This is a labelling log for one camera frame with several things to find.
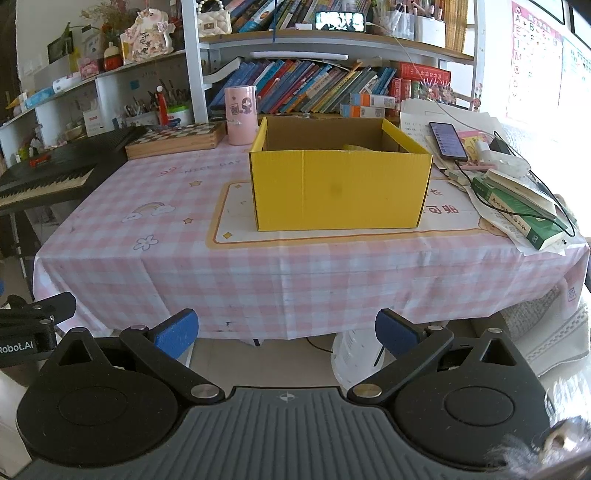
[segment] pink container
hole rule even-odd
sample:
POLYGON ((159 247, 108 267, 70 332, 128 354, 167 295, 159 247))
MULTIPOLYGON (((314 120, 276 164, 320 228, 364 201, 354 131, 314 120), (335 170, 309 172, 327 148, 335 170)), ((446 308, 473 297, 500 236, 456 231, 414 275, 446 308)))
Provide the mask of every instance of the pink container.
POLYGON ((250 145, 258 131, 256 117, 256 87, 228 87, 224 89, 228 142, 230 145, 250 145))

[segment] electronic keyboard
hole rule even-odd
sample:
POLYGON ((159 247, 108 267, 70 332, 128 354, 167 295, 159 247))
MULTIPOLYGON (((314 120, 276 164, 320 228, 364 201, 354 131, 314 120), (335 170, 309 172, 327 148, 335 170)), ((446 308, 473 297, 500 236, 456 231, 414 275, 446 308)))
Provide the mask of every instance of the electronic keyboard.
POLYGON ((38 155, 0 176, 0 215, 84 199, 127 161, 144 127, 117 129, 38 155))

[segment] pen holder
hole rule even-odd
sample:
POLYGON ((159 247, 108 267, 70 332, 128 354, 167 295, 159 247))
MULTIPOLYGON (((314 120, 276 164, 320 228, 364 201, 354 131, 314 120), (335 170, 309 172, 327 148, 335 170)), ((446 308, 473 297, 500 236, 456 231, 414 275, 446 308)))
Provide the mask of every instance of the pen holder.
POLYGON ((445 48, 445 22, 428 17, 417 17, 414 39, 429 45, 445 48))
POLYGON ((256 115, 256 87, 228 87, 224 89, 226 121, 230 145, 249 145, 258 131, 256 115))

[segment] alphabet poster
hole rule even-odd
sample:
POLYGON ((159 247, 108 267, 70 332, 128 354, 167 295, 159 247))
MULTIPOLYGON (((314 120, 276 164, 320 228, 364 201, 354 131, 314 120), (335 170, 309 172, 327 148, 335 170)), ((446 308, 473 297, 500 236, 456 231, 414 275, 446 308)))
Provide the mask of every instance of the alphabet poster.
POLYGON ((512 2, 513 56, 507 117, 531 123, 556 111, 563 39, 556 30, 512 2))

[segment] green book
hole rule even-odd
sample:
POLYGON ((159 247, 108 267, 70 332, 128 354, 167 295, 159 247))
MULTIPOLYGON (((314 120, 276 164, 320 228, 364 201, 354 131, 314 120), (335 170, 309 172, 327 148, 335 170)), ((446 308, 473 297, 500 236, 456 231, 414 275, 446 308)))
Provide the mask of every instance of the green book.
POLYGON ((524 237, 530 241, 536 250, 542 250, 566 236, 564 231, 550 220, 520 215, 540 216, 540 213, 513 197, 513 195, 489 185, 485 181, 484 176, 474 177, 472 180, 472 189, 493 207, 515 212, 514 215, 502 212, 501 214, 523 233, 524 237))

